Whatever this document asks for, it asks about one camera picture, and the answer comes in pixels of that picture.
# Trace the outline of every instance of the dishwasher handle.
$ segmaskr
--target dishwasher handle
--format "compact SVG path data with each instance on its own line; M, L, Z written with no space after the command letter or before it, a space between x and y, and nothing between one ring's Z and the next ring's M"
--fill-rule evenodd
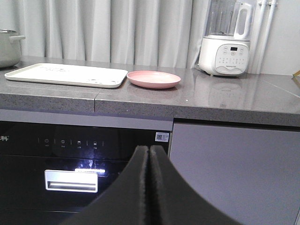
M96 193L98 174L96 172L45 170L45 187L48 191Z

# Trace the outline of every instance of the white pipe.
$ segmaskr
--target white pipe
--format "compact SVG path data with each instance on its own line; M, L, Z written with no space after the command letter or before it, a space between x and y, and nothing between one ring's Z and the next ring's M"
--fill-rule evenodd
M255 56L255 52L257 49L257 42L258 42L258 38L259 38L259 34L261 33L261 29L262 29L262 23L263 23L263 15L264 15L264 11L267 5L267 0L262 0L261 2L261 10L259 13L259 18L258 18L258 22L257 22L257 32L255 33L255 36L251 38L251 45L250 45L250 63L251 63L251 70L250 73L252 73L252 71L254 70L254 56Z
M267 25L266 25L265 35L264 35L264 39L262 42L262 48L261 48L260 54L258 56L259 58L258 58L258 64L257 64L257 69L256 69L257 74L260 74L260 71L261 71L261 67L262 67L262 63L263 63L263 56L264 56L264 52L266 50L266 45L268 42L269 33L270 33L271 24L273 21L273 16L274 16L274 11L275 11L276 5L277 5L277 0L272 0L271 9L270 9L270 13L269 13L269 17L268 17L268 21L267 21Z

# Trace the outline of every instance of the pink plate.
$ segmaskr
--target pink plate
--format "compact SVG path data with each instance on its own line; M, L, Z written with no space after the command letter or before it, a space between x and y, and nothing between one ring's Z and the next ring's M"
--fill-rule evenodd
M166 89L180 82L180 77L158 71L133 71L127 74L129 81L143 88Z

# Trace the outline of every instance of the blender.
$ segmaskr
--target blender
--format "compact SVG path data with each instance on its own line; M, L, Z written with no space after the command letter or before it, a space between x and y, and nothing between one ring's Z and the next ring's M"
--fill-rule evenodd
M248 65L255 0L211 0L199 56L210 75L239 76Z

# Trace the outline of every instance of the white tray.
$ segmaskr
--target white tray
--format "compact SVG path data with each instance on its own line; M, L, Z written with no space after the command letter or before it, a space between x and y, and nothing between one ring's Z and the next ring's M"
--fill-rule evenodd
M12 81L117 88L128 71L100 67L39 63L5 74Z

